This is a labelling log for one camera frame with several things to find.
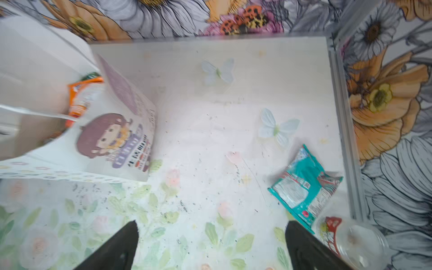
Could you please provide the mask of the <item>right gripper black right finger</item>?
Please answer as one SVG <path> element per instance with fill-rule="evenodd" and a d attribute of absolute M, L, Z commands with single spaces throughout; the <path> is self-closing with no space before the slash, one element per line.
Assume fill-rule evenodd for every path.
<path fill-rule="evenodd" d="M 285 240 L 294 270 L 351 270 L 349 265 L 295 220 L 288 223 Z"/>

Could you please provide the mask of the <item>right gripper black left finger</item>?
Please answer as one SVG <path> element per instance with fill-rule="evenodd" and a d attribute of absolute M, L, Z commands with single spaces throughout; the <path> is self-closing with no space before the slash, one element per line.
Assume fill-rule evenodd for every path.
<path fill-rule="evenodd" d="M 75 270 L 131 270 L 138 240 L 137 223 L 130 221 Z"/>

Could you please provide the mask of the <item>teal snack bag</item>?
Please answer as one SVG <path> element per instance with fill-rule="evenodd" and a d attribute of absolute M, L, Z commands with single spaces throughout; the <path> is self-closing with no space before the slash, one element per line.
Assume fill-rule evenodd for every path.
<path fill-rule="evenodd" d="M 324 207 L 343 182 L 327 174 L 306 145 L 268 191 L 309 232 Z"/>

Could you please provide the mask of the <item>white printed paper bag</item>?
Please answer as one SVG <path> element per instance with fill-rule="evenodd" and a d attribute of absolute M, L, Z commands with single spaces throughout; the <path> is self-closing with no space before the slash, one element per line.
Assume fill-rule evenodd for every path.
<path fill-rule="evenodd" d="M 105 83 L 86 113 L 68 116 L 68 85 L 98 72 Z M 1 19 L 1 177 L 146 181 L 155 106 L 91 47 L 27 16 Z"/>

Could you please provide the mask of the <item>orange snack bag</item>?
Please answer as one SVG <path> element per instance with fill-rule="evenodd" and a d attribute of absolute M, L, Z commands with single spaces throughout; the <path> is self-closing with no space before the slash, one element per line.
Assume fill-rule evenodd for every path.
<path fill-rule="evenodd" d="M 105 83 L 102 77 L 69 84 L 69 111 L 68 116 L 80 118 L 94 102 L 96 97 L 105 90 Z"/>

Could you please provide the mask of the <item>green Fox's candy bag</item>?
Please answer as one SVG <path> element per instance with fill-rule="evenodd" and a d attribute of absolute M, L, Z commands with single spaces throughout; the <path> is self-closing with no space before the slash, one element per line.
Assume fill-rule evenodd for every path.
<path fill-rule="evenodd" d="M 92 72 L 92 73 L 89 73 L 89 74 L 85 75 L 84 77 L 82 77 L 81 81 L 87 81 L 87 80 L 95 79 L 98 77 L 100 77 L 100 74 L 98 72 Z"/>

